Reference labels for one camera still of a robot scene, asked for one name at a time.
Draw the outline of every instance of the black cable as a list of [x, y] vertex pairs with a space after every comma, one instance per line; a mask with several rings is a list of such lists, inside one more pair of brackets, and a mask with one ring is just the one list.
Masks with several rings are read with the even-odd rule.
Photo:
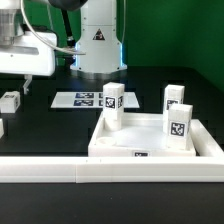
[[62, 13], [62, 18], [63, 18], [63, 21], [64, 21], [64, 25], [65, 25], [65, 32], [66, 32], [66, 35], [67, 35], [67, 45], [69, 47], [75, 47], [76, 41], [75, 41], [75, 39], [73, 38], [73, 35], [72, 35], [72, 29], [71, 29], [70, 21], [69, 21], [69, 18], [68, 18], [68, 12], [66, 10], [62, 9], [61, 13]]

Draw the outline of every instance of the green backdrop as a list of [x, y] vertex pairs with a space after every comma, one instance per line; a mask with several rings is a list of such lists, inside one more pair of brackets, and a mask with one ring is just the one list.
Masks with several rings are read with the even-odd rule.
[[[118, 37], [123, 30], [123, 0], [118, 2]], [[50, 27], [47, 7], [26, 3], [33, 24]], [[60, 10], [51, 8], [60, 45], [66, 44]], [[74, 37], [80, 37], [80, 11], [70, 12]], [[224, 91], [223, 0], [127, 0], [124, 62], [129, 66], [184, 66], [198, 70]]]

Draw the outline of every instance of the yellow warning triangle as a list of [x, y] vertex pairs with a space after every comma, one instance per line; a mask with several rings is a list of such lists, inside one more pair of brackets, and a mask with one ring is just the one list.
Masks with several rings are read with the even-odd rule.
[[97, 30], [95, 36], [93, 37], [93, 40], [105, 40], [103, 33], [100, 29]]

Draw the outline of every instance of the paper sheet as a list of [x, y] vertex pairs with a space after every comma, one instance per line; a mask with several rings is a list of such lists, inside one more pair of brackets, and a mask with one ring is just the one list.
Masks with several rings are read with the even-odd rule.
[[[102, 108], [102, 92], [58, 92], [51, 108]], [[124, 108], [139, 108], [134, 92], [124, 93]]]

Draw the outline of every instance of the black table surface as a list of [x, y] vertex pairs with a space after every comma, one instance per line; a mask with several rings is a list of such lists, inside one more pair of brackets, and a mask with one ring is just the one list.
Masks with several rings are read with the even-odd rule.
[[[57, 92], [102, 92], [109, 81], [135, 92], [136, 113], [162, 113], [164, 88], [185, 86], [184, 103], [224, 148], [224, 94], [190, 68], [130, 67], [114, 80], [84, 80], [58, 67], [34, 77], [15, 114], [1, 114], [0, 156], [87, 156], [102, 109], [52, 109]], [[1, 75], [0, 94], [21, 91]], [[223, 183], [0, 184], [0, 223], [223, 223]]]

